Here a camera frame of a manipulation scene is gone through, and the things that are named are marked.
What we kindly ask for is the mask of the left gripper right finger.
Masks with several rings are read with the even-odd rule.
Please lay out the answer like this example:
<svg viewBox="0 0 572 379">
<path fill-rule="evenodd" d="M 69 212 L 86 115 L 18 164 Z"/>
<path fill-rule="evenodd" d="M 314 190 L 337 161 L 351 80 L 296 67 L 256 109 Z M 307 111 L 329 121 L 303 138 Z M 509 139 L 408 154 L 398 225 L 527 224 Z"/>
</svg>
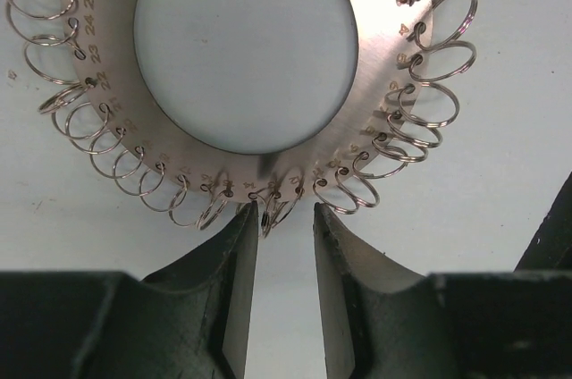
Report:
<svg viewBox="0 0 572 379">
<path fill-rule="evenodd" d="M 328 377 L 570 377 L 570 272 L 421 275 L 314 214 Z"/>
</svg>

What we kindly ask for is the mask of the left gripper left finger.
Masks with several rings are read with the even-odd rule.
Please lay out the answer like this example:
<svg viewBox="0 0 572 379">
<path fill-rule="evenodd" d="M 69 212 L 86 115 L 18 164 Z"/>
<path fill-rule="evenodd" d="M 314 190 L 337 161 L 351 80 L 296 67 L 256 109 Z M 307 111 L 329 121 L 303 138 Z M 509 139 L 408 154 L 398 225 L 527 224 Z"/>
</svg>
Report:
<svg viewBox="0 0 572 379">
<path fill-rule="evenodd" d="M 243 377 L 257 245 L 252 203 L 143 280 L 121 272 L 2 273 L 2 377 Z"/>
</svg>

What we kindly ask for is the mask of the metal disc with keyrings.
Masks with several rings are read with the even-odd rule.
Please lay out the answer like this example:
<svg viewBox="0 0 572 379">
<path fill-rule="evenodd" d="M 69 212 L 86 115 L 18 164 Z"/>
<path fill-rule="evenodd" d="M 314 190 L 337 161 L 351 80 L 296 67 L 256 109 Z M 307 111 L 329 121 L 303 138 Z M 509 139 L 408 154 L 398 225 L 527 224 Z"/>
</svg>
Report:
<svg viewBox="0 0 572 379">
<path fill-rule="evenodd" d="M 478 0 L 2 0 L 51 138 L 181 228 L 342 215 L 458 118 Z"/>
</svg>

